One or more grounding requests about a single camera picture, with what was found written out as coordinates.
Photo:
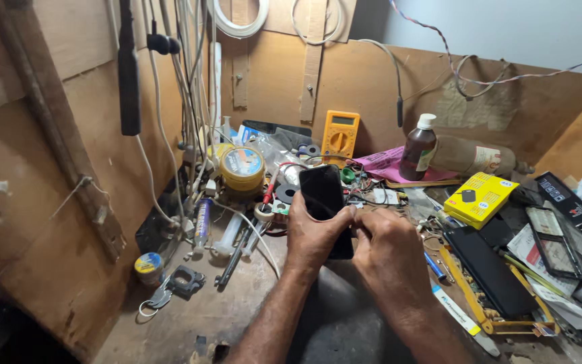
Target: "left hand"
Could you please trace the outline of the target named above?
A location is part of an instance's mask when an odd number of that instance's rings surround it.
[[[300,191],[293,197],[287,224],[287,263],[285,271],[299,269],[318,274],[340,233],[354,223],[356,208],[345,206],[325,221],[311,217]]]

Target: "yellow multimeter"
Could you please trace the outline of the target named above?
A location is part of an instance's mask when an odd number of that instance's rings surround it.
[[[323,154],[343,155],[351,158],[354,154],[354,142],[361,115],[357,113],[327,111],[325,135],[323,135]],[[343,158],[324,157],[326,164],[336,164],[343,168],[347,160]]]

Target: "white wall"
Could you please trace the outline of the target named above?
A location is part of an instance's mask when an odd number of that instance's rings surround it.
[[[398,0],[397,6],[439,28],[453,54],[552,69],[582,62],[582,1]],[[401,18],[387,0],[358,0],[350,38],[445,52],[437,32]]]

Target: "black box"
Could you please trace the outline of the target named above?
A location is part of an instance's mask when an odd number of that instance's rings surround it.
[[[582,232],[582,200],[552,172],[536,178],[538,193],[554,204],[572,225]]]

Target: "plastic bag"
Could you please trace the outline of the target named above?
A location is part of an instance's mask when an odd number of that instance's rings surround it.
[[[266,170],[270,174],[273,174],[279,165],[284,162],[303,164],[298,157],[293,155],[284,146],[280,145],[280,143],[265,133],[261,133],[254,139],[248,141],[247,146],[262,154],[264,162],[266,163]],[[289,166],[278,175],[277,182],[300,186],[298,173],[301,170],[301,167]]]

